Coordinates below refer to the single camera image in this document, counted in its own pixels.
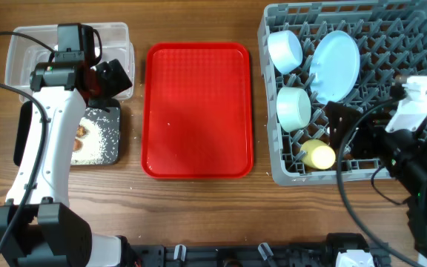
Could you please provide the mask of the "yellow plastic cup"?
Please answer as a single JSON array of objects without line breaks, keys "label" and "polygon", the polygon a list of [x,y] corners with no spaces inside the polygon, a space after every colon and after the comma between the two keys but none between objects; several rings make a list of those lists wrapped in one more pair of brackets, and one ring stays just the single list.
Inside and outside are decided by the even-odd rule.
[{"label": "yellow plastic cup", "polygon": [[305,153],[302,162],[310,168],[325,170],[336,161],[334,150],[319,139],[304,142],[300,150]]}]

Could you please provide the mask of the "green bowl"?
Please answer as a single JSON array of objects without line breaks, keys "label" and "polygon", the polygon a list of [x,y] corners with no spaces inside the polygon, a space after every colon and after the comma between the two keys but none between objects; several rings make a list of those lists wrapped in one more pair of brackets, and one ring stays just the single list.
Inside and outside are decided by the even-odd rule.
[{"label": "green bowl", "polygon": [[306,127],[311,119],[311,102],[302,88],[281,88],[277,95],[277,118],[285,132]]}]

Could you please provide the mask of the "light blue plate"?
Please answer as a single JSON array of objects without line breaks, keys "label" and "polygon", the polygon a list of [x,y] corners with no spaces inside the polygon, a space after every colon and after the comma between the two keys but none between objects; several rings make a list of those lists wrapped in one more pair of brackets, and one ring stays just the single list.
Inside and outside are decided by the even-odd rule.
[{"label": "light blue plate", "polygon": [[335,30],[318,44],[309,74],[310,85],[323,105],[339,102],[351,92],[360,71],[360,52],[357,43],[345,32]]}]

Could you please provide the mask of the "brown food scrap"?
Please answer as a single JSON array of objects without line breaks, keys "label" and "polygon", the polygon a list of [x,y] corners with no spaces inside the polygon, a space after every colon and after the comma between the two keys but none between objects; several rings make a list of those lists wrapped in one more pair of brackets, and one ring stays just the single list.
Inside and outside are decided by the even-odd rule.
[{"label": "brown food scrap", "polygon": [[88,134],[88,130],[84,126],[79,125],[76,131],[76,137],[84,138],[87,134]]}]

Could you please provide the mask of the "white bowl with rice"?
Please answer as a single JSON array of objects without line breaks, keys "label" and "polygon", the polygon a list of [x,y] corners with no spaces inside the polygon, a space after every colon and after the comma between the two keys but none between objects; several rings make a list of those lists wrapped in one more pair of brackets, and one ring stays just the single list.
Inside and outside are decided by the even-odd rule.
[{"label": "white bowl with rice", "polygon": [[302,64],[302,47],[297,36],[290,30],[271,33],[268,37],[268,51],[274,67],[287,74]]}]

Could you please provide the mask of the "orange carrot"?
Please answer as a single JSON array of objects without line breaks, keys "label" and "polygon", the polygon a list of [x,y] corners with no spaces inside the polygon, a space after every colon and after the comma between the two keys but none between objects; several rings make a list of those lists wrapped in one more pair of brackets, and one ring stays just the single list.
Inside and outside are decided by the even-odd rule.
[{"label": "orange carrot", "polygon": [[79,139],[75,139],[73,143],[73,151],[79,151],[82,148],[83,144],[82,141]]}]

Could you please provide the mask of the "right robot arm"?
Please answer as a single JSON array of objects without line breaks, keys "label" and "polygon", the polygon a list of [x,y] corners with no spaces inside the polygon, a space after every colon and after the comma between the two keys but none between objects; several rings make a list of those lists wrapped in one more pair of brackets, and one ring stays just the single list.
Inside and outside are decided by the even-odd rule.
[{"label": "right robot arm", "polygon": [[329,102],[325,113],[330,122],[331,146],[337,150],[337,176],[342,176],[346,145],[355,158],[379,158],[383,167],[410,193],[408,227],[415,249],[427,259],[427,137],[420,141],[409,130],[388,133],[391,117],[383,112],[386,103],[360,113]]}]

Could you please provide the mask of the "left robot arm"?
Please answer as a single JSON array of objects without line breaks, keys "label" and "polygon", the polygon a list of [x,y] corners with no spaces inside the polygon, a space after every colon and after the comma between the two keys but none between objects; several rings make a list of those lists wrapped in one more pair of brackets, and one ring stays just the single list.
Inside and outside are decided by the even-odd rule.
[{"label": "left robot arm", "polygon": [[121,110],[131,80],[102,60],[93,27],[60,24],[58,47],[30,74],[28,132],[19,172],[0,205],[0,258],[10,266],[140,266],[126,237],[94,234],[70,209],[68,178],[76,131],[87,108]]}]

